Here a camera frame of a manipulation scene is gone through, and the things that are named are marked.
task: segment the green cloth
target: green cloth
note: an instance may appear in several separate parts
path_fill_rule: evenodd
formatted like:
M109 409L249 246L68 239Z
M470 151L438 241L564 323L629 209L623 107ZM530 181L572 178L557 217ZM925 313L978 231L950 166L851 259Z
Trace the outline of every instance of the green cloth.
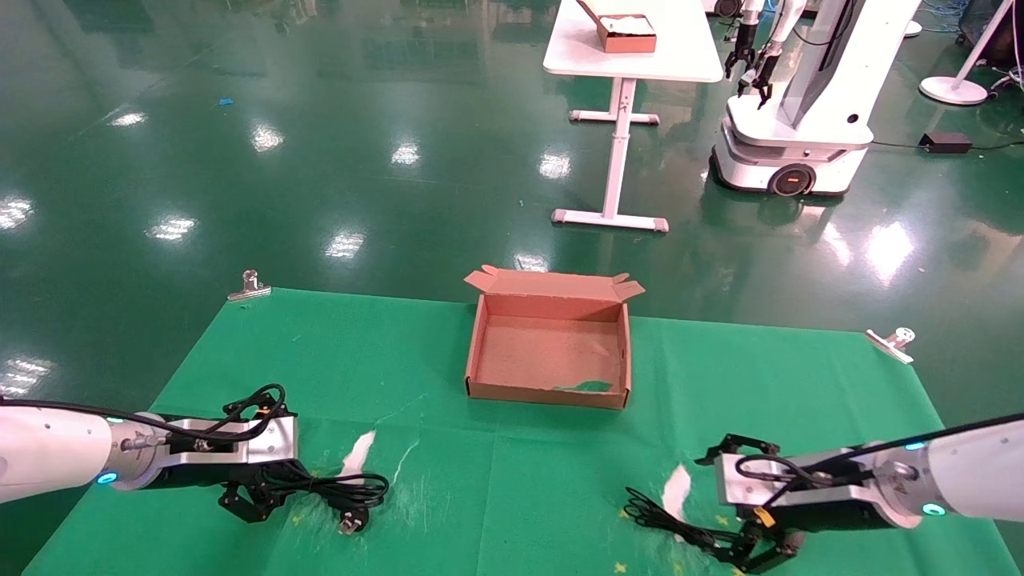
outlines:
M221 509L218 487L94 486L27 574L715 574L732 570L620 516L625 486L659 499L692 475L695 524L738 524L692 459L726 433L804 453L940 427L913 370L861 334L636 318L624 411L466 398L473 306L274 289L227 303L154 410L215 417L267 382L300 414L301 458L336 474L376 428L365 466L397 475L370 527L337 533L316 497L269 521ZM1019 574L989 521L811 534L776 574Z

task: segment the green epoxy floor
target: green epoxy floor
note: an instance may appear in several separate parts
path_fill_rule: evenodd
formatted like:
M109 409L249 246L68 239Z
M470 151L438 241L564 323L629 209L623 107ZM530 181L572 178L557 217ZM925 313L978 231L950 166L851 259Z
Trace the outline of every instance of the green epoxy floor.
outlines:
M623 210L672 232L553 225L554 208L599 209L611 132L567 120L606 106L608 81L541 69L555 10L5 2L0 385L142 409L247 268L292 288L471 301L462 278L486 262L629 272L648 290L631 302L642 316L909 326L947 423L1024 408L1024 147L874 149L841 203L752 197L707 173L732 85L645 83L639 108L663 124L633 129ZM951 35L905 42L876 136L1021 138L1019 92L965 110L916 92L965 56ZM16 573L78 495L0 507L0 573ZM1024 530L1005 534L1020 562Z

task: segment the wire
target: wire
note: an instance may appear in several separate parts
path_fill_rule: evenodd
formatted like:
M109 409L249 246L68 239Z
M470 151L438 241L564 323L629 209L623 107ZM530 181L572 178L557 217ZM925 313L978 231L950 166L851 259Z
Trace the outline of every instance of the wire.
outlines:
M278 399L274 401L273 406L261 414L258 423L243 433L217 433L218 429L223 427L225 424L231 421L237 421L236 419L248 408L257 406L260 401L265 398L265 393L269 390L278 390ZM92 414L94 416L121 418L122 420L129 420L132 422L138 422L140 424L146 424L155 428L160 428L162 430L167 430L171 434L180 435L186 438L193 438L196 440L205 440L208 442L245 442L247 440L252 440L259 435L263 434L266 427L270 424L270 420L273 419L273 414L278 412L281 408L285 406L285 387L281 384L267 384L258 390L254 392L248 398L240 400L234 403L238 404L234 410L229 414L215 422L210 427L203 430L191 430L187 428L182 428L174 424L169 424L162 420L157 420L155 418L150 418L147 416L142 416L139 414L133 414L131 412L124 412L121 410L116 410L114 408L98 408L96 406L86 406L84 404L71 404L68 402L53 402L49 400L12 400L0 397L0 408L2 407L22 407L22 408L50 408L54 410L68 410L70 412L78 412L80 414Z
M882 142L882 141L879 141L879 140L871 140L871 143L878 145L878 146L888 146L888 147L892 147L892 148L913 148L913 149L920 149L920 150L928 150L929 148L931 148L928 145L903 145L903 143L894 143L894 142ZM1012 140L1012 141L1009 141L1009 142L1002 142L1002 143L993 145L993 146L972 146L971 150L1002 150L1005 148L1011 148L1011 147L1021 146L1021 145L1024 145L1024 140Z
M777 475L777 474L754 472L754 471L744 469L742 467L743 464L745 464L746 462L754 462L754 461L759 461L759 460L760 461L768 460L768 461L771 461L771 462L778 462L779 464L782 464L783 466L785 466L786 468L788 468L788 470L790 470L791 474L788 476L784 476L784 475ZM754 479L754 480L762 480L762 481L767 481L767 482L791 482L791 481L796 480L796 479L801 479L806 484L810 484L810 485L813 485L813 486L831 486L833 485L833 483L828 479L825 479L825 478L814 478L809 472L807 472L806 470L804 470L804 468L802 468L802 467L798 466L797 464L793 463L791 460L786 460L785 458L783 458L781 456L776 456L774 454L755 454L753 456L743 456L742 458L740 458L739 460L736 461L736 474L738 474L739 476L741 476L743 478L751 478L751 479Z
M640 491L629 487L626 488L626 491L629 492L632 498L630 498L628 504L623 506L623 509L639 526L668 530L673 534L678 534L687 544L700 547L701 549L719 547L719 540L732 542L739 537L734 532L698 528L691 524L686 524L674 518L665 508L657 505L656 502Z
M1020 420L1024 420L1024 412L1020 412L1020 413L1017 413L1017 414L1010 414L1008 416L999 416L999 417L996 417L996 418L989 418L987 420L982 420L980 422L972 422L972 423L969 423L969 424L961 424L958 426L953 426L951 428L944 428L944 429L936 430L936 431L933 431L933 433L928 433L928 434L923 434L923 435L918 435L918 436L910 436L910 437L907 437L907 438L901 438L899 440L894 440L892 442L886 442L886 443L883 443L883 444L876 444L874 446L865 446L865 447L857 448L857 449L852 450L850 452L847 452L845 454L839 454L839 455L833 456L830 458L825 458L824 460L821 460L820 462L815 462L815 463L813 463L813 464L811 464L809 466L805 466L803 468L803 470L805 472L807 472L807 474L813 474L814 471L820 470L821 468L823 468L823 467L825 467L825 466L827 466L829 464L835 464L836 462L844 462L844 461L847 461L847 460L851 460L853 458L859 458L861 456L866 456L867 454L873 454L876 452L882 452L883 450L889 450L890 448L899 448L900 446L906 446L908 444L916 444L916 443L922 443L922 442L929 442L929 441L936 440L936 439L939 439L939 438L945 438L947 436L953 436L953 435L957 435L957 434L963 434L963 433L967 433L967 431L972 431L972 430L987 428L987 427L991 427L991 426L999 426L999 425L1002 425L1002 424L1009 424L1011 422L1017 422L1017 421L1020 421ZM744 460L744 458L740 458L736 462L736 471L739 472L739 474L742 474L739 470L739 464L743 460ZM782 488L780 488L777 492L775 492L775 494L772 495L771 498L768 498L768 500L766 500L765 503L761 504L761 505L765 506L765 507L770 506L776 500L778 500L779 498L781 498L784 494L786 494L787 492L791 492L795 488L801 486L801 484L803 484L804 482L805 481L804 481L804 479L802 477L798 477L798 478L795 478L795 479L791 480L785 486L783 486Z
M328 501L336 509L368 509L384 503L390 489L386 478L377 474L356 474L317 478L309 474L298 460L282 462L281 477L275 469L265 472L270 492L287 496L294 492L309 492Z
M797 38L800 38L801 42L803 42L804 44L808 44L810 46L825 46L827 44L831 44L833 40L837 38L842 38L846 34L847 29L850 28L850 23L852 20L853 20L853 10L848 10L846 12L846 18L843 20L843 31L835 34L831 38L825 40L824 42L811 42L810 40L800 35L800 31L797 30L796 26L793 27L793 33L797 35Z
M1014 23L1014 60L1017 61L1017 85L1020 86L1021 91L1024 91L1024 82L1021 82L1021 72L1024 68L1021 68L1021 50L1017 46L1017 0L1014 0L1013 4L1010 5L1012 8L1010 11L1010 19Z

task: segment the white robot body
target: white robot body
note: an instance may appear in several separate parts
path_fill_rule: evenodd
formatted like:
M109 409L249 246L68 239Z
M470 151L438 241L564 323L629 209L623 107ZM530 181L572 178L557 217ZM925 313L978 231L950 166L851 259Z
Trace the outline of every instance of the white robot body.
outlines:
M1024 422L940 438L928 452L935 483L957 513L1024 522Z
M748 70L740 93L745 80L759 94L729 98L712 149L724 183L780 196L845 194L873 139L867 120L919 2L825 1L799 44L792 81L765 83L774 63ZM778 57L802 9L803 0L781 2L759 61Z
M780 157L775 158L766 158L763 147L757 147L758 154L744 154L749 148L751 145L737 142L735 133L730 132L723 122L723 126L715 134L712 161L715 163L718 175L729 187L748 192L765 192L768 190L769 180L780 167L800 163L815 169L815 180L810 190L812 194L836 196L845 194L850 189L850 182L867 153L867 147L864 146L860 150L847 151L842 158L815 162L806 158L784 160L785 149L778 149ZM790 150L793 154L802 155L805 149L798 146Z
M0 409L0 502L88 484L106 465L111 427L99 416Z
M1022 421L893 449L884 456L886 462L912 470L879 479L886 500L906 513L1024 522Z

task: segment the cable bundle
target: cable bundle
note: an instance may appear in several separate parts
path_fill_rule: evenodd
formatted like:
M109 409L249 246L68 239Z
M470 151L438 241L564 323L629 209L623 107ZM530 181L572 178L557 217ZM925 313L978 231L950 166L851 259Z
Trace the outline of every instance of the cable bundle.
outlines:
M668 530L673 534L678 534L687 544L697 546L701 549L719 547L719 540L732 542L737 538L737 534L724 530L711 530L699 528L691 524L686 524L677 520L656 502L642 494L635 488L626 488L629 492L629 503L623 506L626 513L633 519L633 522L646 528L657 528Z
M309 492L323 497L331 507L343 510L379 506L384 503L384 495L390 487L386 478L376 474L316 478L298 460L282 462L264 476L272 494L288 496Z

